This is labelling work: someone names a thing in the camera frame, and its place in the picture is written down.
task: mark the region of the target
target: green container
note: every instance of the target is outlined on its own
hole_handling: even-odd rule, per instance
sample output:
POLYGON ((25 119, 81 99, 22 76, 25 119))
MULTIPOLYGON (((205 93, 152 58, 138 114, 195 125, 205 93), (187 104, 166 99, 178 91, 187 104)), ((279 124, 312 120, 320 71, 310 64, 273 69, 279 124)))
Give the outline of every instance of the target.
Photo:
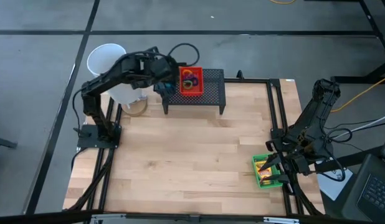
MULTIPOLYGON (((255 160, 256 161, 265 161, 269 155, 271 155, 271 154, 262 154, 262 155, 252 156, 252 165, 254 167, 254 172, 256 175, 256 182, 257 182, 257 185, 261 189, 268 189, 268 188, 272 188, 272 187, 281 187, 282 186, 282 183, 280 183, 278 180, 271 180, 272 183, 267 184, 267 185, 261 185, 260 184, 260 177, 259 177, 258 173, 256 172, 255 160)), ((272 175, 276 175, 276 174, 280 174, 280 171, 276 168, 275 165, 273 165, 272 166, 272 175)))

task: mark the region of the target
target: laptop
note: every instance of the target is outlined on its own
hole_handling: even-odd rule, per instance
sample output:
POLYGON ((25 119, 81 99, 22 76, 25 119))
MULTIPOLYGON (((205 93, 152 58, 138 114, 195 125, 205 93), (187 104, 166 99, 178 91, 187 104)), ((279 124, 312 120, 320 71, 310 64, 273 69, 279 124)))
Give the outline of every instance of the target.
POLYGON ((347 218, 385 223, 385 144, 381 155, 382 159, 371 154, 364 159, 343 208, 347 218))

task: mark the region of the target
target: black cable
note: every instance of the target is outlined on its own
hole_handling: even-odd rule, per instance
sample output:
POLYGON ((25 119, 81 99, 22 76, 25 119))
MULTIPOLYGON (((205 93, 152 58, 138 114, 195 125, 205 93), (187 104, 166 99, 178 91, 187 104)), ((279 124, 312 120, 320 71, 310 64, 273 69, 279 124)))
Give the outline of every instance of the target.
POLYGON ((342 125, 351 125, 351 124, 364 124, 364 123, 368 123, 368 122, 373 122, 373 121, 376 121, 378 119, 372 119, 372 120, 369 120, 369 121, 360 121, 360 122, 355 122, 355 123, 342 123, 342 124, 338 124, 337 126, 335 127, 332 127, 332 128, 327 128, 326 126, 324 126, 325 129, 335 129, 339 126, 342 126, 342 125))
POLYGON ((352 144, 349 144, 349 143, 342 143, 342 142, 337 142, 337 143, 338 143, 338 144, 344 144, 344 145, 347 145, 347 146, 351 146, 351 147, 356 148, 357 150, 360 150, 360 151, 364 152, 364 150, 362 150, 362 149, 360 149, 359 147, 354 146, 354 145, 352 145, 352 144))
MULTIPOLYGON (((324 131, 324 124, 323 124, 323 119, 324 119, 323 117, 324 117, 325 111, 328 109, 328 107, 329 107, 329 105, 330 105, 330 103, 331 103, 331 98, 332 98, 332 96, 334 95, 334 92, 335 92, 335 86, 336 86, 336 83, 334 82, 334 83, 333 83, 333 88, 332 88, 331 96, 330 96, 330 98, 328 99, 328 101, 327 101, 327 103, 326 103, 326 106, 325 106, 325 108, 324 108, 324 110, 323 110, 323 113, 322 113, 321 116, 320 116, 320 129, 321 129, 322 133, 324 134, 323 148, 324 148, 325 152, 326 152, 326 153, 327 153, 333 160, 335 160, 335 162, 337 163, 338 167, 340 168, 340 170, 341 170, 341 172, 342 172, 342 178, 341 178, 341 179, 336 179, 336 178, 330 177, 330 176, 328 176, 328 175, 326 175, 326 174, 324 174, 324 173, 322 173, 322 172, 316 172, 316 173, 317 173, 317 174, 321 174, 321 175, 323 175, 323 176, 325 176, 325 177, 327 177, 327 178, 329 178, 329 179, 331 179, 331 180, 334 180, 334 181, 337 181, 337 182, 342 182, 342 181, 344 181, 345 178, 346 178, 345 170, 343 169, 343 166, 339 163, 339 161, 336 159, 336 157, 335 157, 334 155, 332 155, 332 153, 330 153, 329 150, 327 149, 327 142, 328 142, 328 141, 335 141, 334 139, 330 138, 330 133, 333 133, 333 132, 335 132, 335 131, 341 131, 342 128, 336 129, 336 130, 332 130, 332 131, 330 131, 328 134, 326 134, 325 131, 324 131)), ((352 138, 352 134, 349 136, 348 139, 342 140, 341 142, 345 142, 346 140, 349 141, 351 138, 352 138)))
POLYGON ((75 97, 76 95, 82 91, 82 89, 79 89, 78 91, 76 91, 76 93, 74 93, 74 96, 72 97, 72 109, 74 109, 74 112, 75 112, 75 115, 76 115, 76 120, 78 121, 78 137, 80 137, 80 120, 79 120, 79 115, 78 113, 76 112, 76 109, 75 109, 75 97))
POLYGON ((352 139, 353 137, 353 132, 348 129, 348 128, 336 128, 336 129, 333 129, 331 130, 328 134, 327 134, 327 139, 330 140, 330 141, 333 141, 333 142, 336 142, 336 143, 344 143, 344 142, 348 142, 350 141, 350 139, 352 139), (334 139, 334 137, 330 137, 330 135, 336 131, 347 131, 349 133, 349 137, 347 139, 344 139, 344 140, 336 140, 334 139))
POLYGON ((72 162, 71 162, 71 164, 70 164, 70 170, 71 170, 71 171, 74 169, 74 162, 75 162, 76 157, 77 157, 80 153, 82 153, 84 150, 86 150, 86 149, 87 149, 87 148, 80 148, 79 152, 77 152, 77 153, 73 156, 72 162))
POLYGON ((83 195, 68 210, 81 210, 83 208, 89 196, 91 196, 98 183, 100 183, 102 177, 108 172, 109 167, 112 165, 111 156, 113 155, 107 156, 107 159, 100 171, 98 172, 96 178, 92 180, 92 183, 87 187, 83 195))
POLYGON ((351 131, 351 132, 352 132, 352 133, 355 133, 355 132, 357 132, 357 131, 362 131, 362 130, 369 129, 369 128, 376 128, 376 127, 378 127, 378 126, 383 126, 383 125, 385 125, 385 123, 382 123, 382 124, 375 124, 375 125, 368 126, 368 127, 365 127, 365 128, 361 128, 361 129, 359 129, 359 130, 354 130, 354 131, 351 131))
POLYGON ((178 45, 176 45, 176 46, 174 46, 170 51, 169 51, 169 53, 168 53, 168 56, 170 56, 171 55, 171 53, 176 49, 176 48, 178 48, 178 47, 180 47, 180 46, 190 46, 190 47, 192 47, 194 50, 195 50, 195 52, 197 53, 197 60, 195 60, 195 62, 194 63, 191 63, 191 64, 189 64, 189 65, 185 65, 185 67, 190 67, 190 66, 194 66, 195 64, 197 64, 197 62, 199 61, 199 51, 198 51, 198 48, 196 47, 196 46, 194 46, 193 44, 189 44, 189 43, 181 43, 181 44, 178 44, 178 45))
POLYGON ((338 165, 339 169, 341 170, 342 172, 342 178, 341 179, 336 179, 336 178, 333 178, 333 177, 330 177, 328 176, 327 174, 324 174, 323 172, 316 172, 316 174, 321 174, 331 180, 334 180, 334 181, 337 181, 337 182, 342 182, 345 180, 346 178, 346 174, 345 174, 345 170, 343 169, 343 166, 340 164, 340 162, 336 159, 336 157, 334 155, 332 155, 332 153, 329 152, 329 150, 327 149, 327 146, 326 144, 324 143, 324 150, 326 151, 326 153, 336 162, 336 164, 338 165))

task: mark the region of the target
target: white cable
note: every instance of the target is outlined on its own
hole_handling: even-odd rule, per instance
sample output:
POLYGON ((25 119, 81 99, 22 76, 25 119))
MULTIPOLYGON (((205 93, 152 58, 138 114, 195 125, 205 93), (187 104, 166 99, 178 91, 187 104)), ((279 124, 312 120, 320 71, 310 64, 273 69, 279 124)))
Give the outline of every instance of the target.
MULTIPOLYGON (((363 126, 361 126, 361 127, 359 127, 359 128, 355 128, 355 129, 353 129, 353 130, 351 130, 351 131, 352 131, 352 132, 358 131, 358 130, 360 130, 360 129, 363 129, 363 128, 366 128, 366 127, 368 127, 368 126, 371 126, 371 125, 373 125, 373 124, 375 124, 375 123, 378 123, 378 122, 380 122, 380 121, 382 121, 382 120, 384 120, 384 119, 385 119, 385 117, 379 118, 379 119, 376 120, 376 121, 373 121, 373 122, 371 122, 371 123, 369 123, 369 124, 363 125, 363 126)), ((343 134, 340 134, 340 135, 338 135, 337 137, 335 137, 334 139, 337 139, 337 138, 339 138, 339 137, 341 137, 341 136, 344 136, 345 134, 349 134, 349 132, 345 132, 345 133, 343 133, 343 134)))

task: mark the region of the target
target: yellow cable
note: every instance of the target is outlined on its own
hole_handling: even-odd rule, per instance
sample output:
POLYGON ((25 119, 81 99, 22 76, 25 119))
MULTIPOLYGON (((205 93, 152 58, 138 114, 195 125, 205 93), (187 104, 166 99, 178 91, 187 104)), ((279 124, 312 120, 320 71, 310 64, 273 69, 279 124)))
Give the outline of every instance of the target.
POLYGON ((385 78, 382 79, 381 81, 379 81, 379 82, 373 84, 373 85, 372 85, 371 87, 369 87, 367 90, 364 90, 364 91, 362 91, 361 93, 357 94, 355 97, 353 97, 351 100, 349 100, 347 103, 345 103, 345 104, 344 104, 343 106, 341 106, 340 108, 335 109, 335 110, 331 110, 331 113, 338 112, 338 111, 342 110, 345 106, 348 106, 353 100, 355 100, 355 99, 357 99, 359 96, 361 96, 361 95, 367 93, 370 89, 376 87, 377 85, 379 85, 379 84, 382 83, 383 81, 385 81, 385 78))
POLYGON ((279 1, 276 1, 276 0, 270 0, 271 2, 274 2, 275 4, 292 4, 293 2, 295 2, 296 0, 292 0, 290 2, 279 2, 279 1))

